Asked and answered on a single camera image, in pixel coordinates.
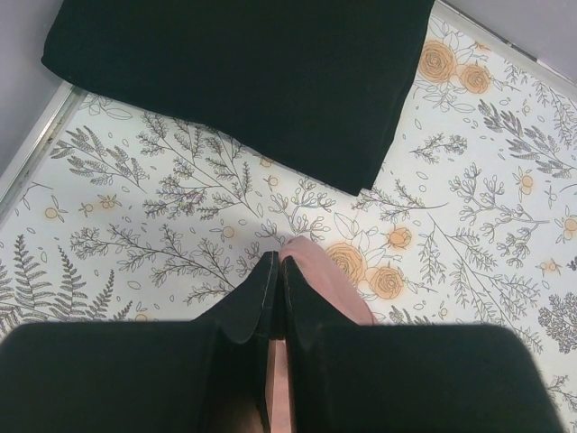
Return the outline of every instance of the orange flower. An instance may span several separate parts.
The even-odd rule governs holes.
[[[471,93],[485,93],[489,88],[490,74],[487,68],[478,65],[466,66],[459,74],[461,84]]]
[[[533,188],[533,178],[531,176],[525,175],[521,178],[521,193],[528,196],[531,194],[531,189]]]
[[[536,266],[536,268],[540,269],[541,273],[545,277],[546,272],[557,272],[559,275],[561,275],[562,266],[557,264],[557,262],[552,258],[550,262],[541,262],[541,264]]]
[[[234,229],[232,227],[226,226],[225,228],[223,228],[223,237],[225,237],[226,239],[230,239],[233,236],[234,236]]]
[[[387,244],[393,248],[407,248],[407,246],[411,243],[412,237],[413,236],[411,235],[411,232],[408,230],[408,228],[396,228],[390,232]]]
[[[116,205],[122,207],[122,203],[116,199],[116,194],[114,194],[112,197],[105,197],[98,194],[98,197],[100,198],[100,206],[102,206],[104,209],[112,209]]]
[[[356,287],[367,269],[367,262],[359,250],[351,245],[341,243],[328,247],[326,253],[349,277],[351,284]]]
[[[395,299],[405,287],[403,273],[389,266],[370,268],[366,278],[371,290],[382,299]]]
[[[433,83],[445,83],[454,74],[457,60],[453,50],[439,41],[423,45],[418,71]]]
[[[54,219],[58,216],[58,210],[56,210],[54,207],[48,207],[45,211],[44,211],[44,215],[48,218],[48,219]]]
[[[577,232],[577,221],[574,218],[565,219],[564,227],[570,232]]]

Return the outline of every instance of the gray wall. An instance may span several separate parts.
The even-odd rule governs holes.
[[[62,0],[0,0],[0,173],[61,80],[40,63]]]
[[[577,82],[577,0],[446,0]]]

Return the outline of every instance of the leafy branch drawing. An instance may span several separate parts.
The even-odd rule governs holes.
[[[475,111],[474,106],[469,104],[457,103],[459,95],[467,93],[467,89],[455,86],[453,83],[446,81],[445,83],[433,84],[426,79],[417,77],[413,83],[415,91],[413,98],[417,95],[418,90],[424,90],[426,94],[423,96],[425,101],[435,103],[433,109],[438,108],[443,112],[455,110],[458,113],[472,113]]]
[[[538,334],[514,324],[527,315],[527,308],[536,307],[540,296],[537,284],[523,276],[486,273],[495,263],[490,253],[473,251],[479,242],[473,231],[458,229],[455,235],[448,235],[432,217],[431,220],[433,230],[430,235],[423,236],[426,240],[419,253],[423,278],[429,283],[435,280],[441,283],[446,279],[447,266],[440,262],[436,239],[440,236],[456,254],[449,276],[457,303],[464,308],[471,305],[475,319],[480,322],[511,327],[532,350],[541,353],[543,346]]]
[[[248,200],[252,192],[252,175],[247,161],[238,168],[236,161],[245,152],[232,137],[200,125],[191,128],[189,122],[172,119],[177,131],[169,138],[169,126],[161,115],[144,113],[142,120],[148,133],[137,135],[143,144],[141,153],[156,156],[171,152],[172,174],[160,181],[156,194],[159,199],[146,200],[147,217],[168,215],[176,219],[195,212],[200,219],[212,219],[229,207],[241,205],[258,215]],[[209,206],[201,206],[208,200]]]
[[[236,260],[236,263],[240,266],[236,272],[241,278],[251,272],[262,257],[261,245],[258,242],[251,242],[251,248],[244,248],[244,253],[246,254],[246,258],[240,256]]]
[[[88,306],[88,296],[82,291],[86,282],[70,261],[64,250],[59,247],[62,261],[62,280],[58,292],[42,290],[52,284],[39,279],[46,271],[40,270],[40,263],[27,249],[24,235],[18,235],[14,245],[14,274],[17,283],[9,284],[12,278],[6,278],[8,270],[0,261],[0,331],[2,336],[23,323],[42,322],[48,319],[58,321],[101,320],[106,319],[108,303],[114,286],[114,272],[111,271],[105,290],[96,295],[92,306]],[[132,302],[114,315],[115,320],[126,318]]]
[[[41,183],[38,183],[38,182],[32,182],[32,185],[26,189],[26,191],[25,191],[24,194],[22,195],[22,198],[20,198],[20,202],[23,203],[24,206],[25,206],[28,210],[31,209],[30,200],[28,199],[28,194],[30,194],[30,191],[31,191],[32,189],[35,189],[35,188],[45,188],[45,189],[49,189],[49,190],[54,190],[54,188],[52,188],[52,187],[48,187],[48,186],[46,186],[46,185],[42,185]]]
[[[507,64],[507,67],[505,68],[505,72],[507,72],[507,81],[510,81],[511,84],[526,84],[528,82],[529,78],[524,70],[506,60],[505,63]]]
[[[537,102],[541,103],[543,106],[551,104],[551,101],[549,100],[549,90],[551,90],[551,88],[546,86],[543,81],[536,79],[531,87],[535,88]]]
[[[67,161],[72,166],[70,171],[90,178],[90,183],[95,185],[112,185],[114,177],[120,177],[146,192],[141,187],[141,180],[148,179],[149,175],[140,163],[135,158],[129,158],[119,146],[106,148],[90,128],[84,126],[84,129],[86,132],[80,128],[75,133],[67,131],[71,137],[70,143],[59,140],[50,152],[51,158],[57,160],[69,157]],[[76,152],[82,153],[84,159],[76,156]]]
[[[141,244],[140,235],[132,229],[121,229],[114,225],[110,225],[107,230],[110,240],[101,239],[97,228],[85,227],[70,237],[70,247],[82,260],[107,255],[109,250],[114,248],[115,253],[126,255],[126,259],[118,262],[121,271],[134,272],[145,262],[155,263],[158,257],[162,257],[162,266],[151,268],[151,280],[157,287],[166,282],[170,275],[212,276],[221,281],[227,289],[234,287],[227,277],[233,266],[229,257],[223,259],[222,247],[203,238],[197,244],[197,249],[189,252],[182,245],[183,234],[172,230],[166,224],[159,230],[162,233],[162,246],[156,248],[148,243]]]
[[[577,106],[575,103],[552,88],[551,98],[555,108],[555,130],[557,130],[559,141],[567,149],[577,150]]]
[[[282,194],[271,195],[270,199],[275,206],[270,206],[269,211],[275,214],[282,214],[288,221],[290,231],[294,236],[308,235],[314,242],[324,241],[325,237],[322,233],[330,230],[329,226],[325,226],[324,216],[317,216],[310,221],[306,213],[302,212],[304,209],[322,209],[327,213],[332,213],[331,207],[336,203],[333,199],[328,197],[326,192],[315,192],[316,183],[302,178],[298,180],[298,188],[295,190],[295,195],[290,198],[290,203],[294,205],[292,211],[289,209],[289,197]],[[285,236],[279,236],[276,224],[267,221],[267,225],[262,224],[261,229],[264,233],[257,232],[257,237],[273,237],[280,244],[284,244]]]
[[[507,264],[509,266],[514,265],[516,268],[522,267],[523,260],[531,253],[527,244],[531,240],[533,232],[540,225],[548,224],[549,221],[534,220],[520,203],[517,204],[516,208],[499,205],[497,197],[505,194],[505,184],[499,182],[497,176],[493,176],[491,179],[485,178],[483,180],[485,191],[478,193],[478,178],[481,172],[482,170],[473,163],[470,168],[465,169],[462,179],[455,176],[454,180],[449,180],[451,191],[465,202],[463,210],[459,212],[460,219],[461,221],[469,220],[469,225],[472,226],[480,214],[499,212],[499,216],[496,216],[492,222],[484,223],[481,228],[483,236],[489,238],[490,244],[495,242],[496,230],[499,226],[512,222],[525,225],[517,230],[516,235],[507,233],[505,242],[497,242],[497,249],[502,251],[501,257],[511,256],[507,259]]]
[[[577,349],[577,297],[573,293],[564,299],[551,295],[549,303],[550,308],[539,309],[539,325],[559,344],[559,352],[568,354]]]
[[[567,383],[569,382],[569,376],[553,376],[553,380],[545,386],[547,393],[551,402],[557,407],[561,408],[561,404],[557,400],[561,398],[562,402],[567,404],[567,408],[573,412],[577,413],[577,395],[573,392],[568,392],[565,390]]]
[[[231,292],[230,287],[219,281],[216,285],[210,284],[208,282],[203,282],[200,287],[192,286],[192,291],[188,294],[184,302],[190,307],[193,302],[203,302],[206,298],[212,297],[223,297]]]
[[[428,140],[425,140],[423,147],[419,146],[416,150],[411,151],[411,153],[415,155],[415,158],[421,158],[427,164],[437,164],[439,162],[439,156],[437,154],[441,151],[463,155],[466,150],[467,139],[462,138],[460,135],[451,135],[448,141],[446,141],[443,134],[437,134],[430,136]]]
[[[109,106],[113,102],[109,97],[101,97],[94,93],[89,93],[80,104],[78,111],[88,109],[90,115],[105,113],[108,117],[115,120],[130,120],[133,118],[133,115],[122,108],[110,108]]]
[[[357,202],[352,205],[352,209],[360,209],[367,212],[371,207],[375,206],[380,211],[380,219],[382,221],[390,221],[396,224],[399,219],[405,221],[410,219],[410,211],[436,209],[446,205],[444,203],[440,206],[425,206],[421,198],[412,196],[407,192],[407,187],[400,183],[400,180],[395,180],[395,192],[398,199],[393,198],[382,189],[373,188],[371,191],[362,191]]]
[[[487,105],[483,100],[479,104],[479,111],[491,131],[499,134],[506,131],[513,135],[513,140],[507,140],[513,158],[534,161],[539,171],[554,178],[569,179],[572,170],[577,170],[577,167],[559,159],[557,153],[560,149],[551,135],[545,136],[536,126],[523,128],[521,121],[512,112],[499,112],[493,104]]]

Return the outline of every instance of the botanical print backdrop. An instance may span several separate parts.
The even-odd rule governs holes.
[[[577,431],[576,154],[575,102],[436,18],[357,198],[209,127],[89,95],[4,224],[0,330],[191,319],[302,235],[383,323],[512,329]]]

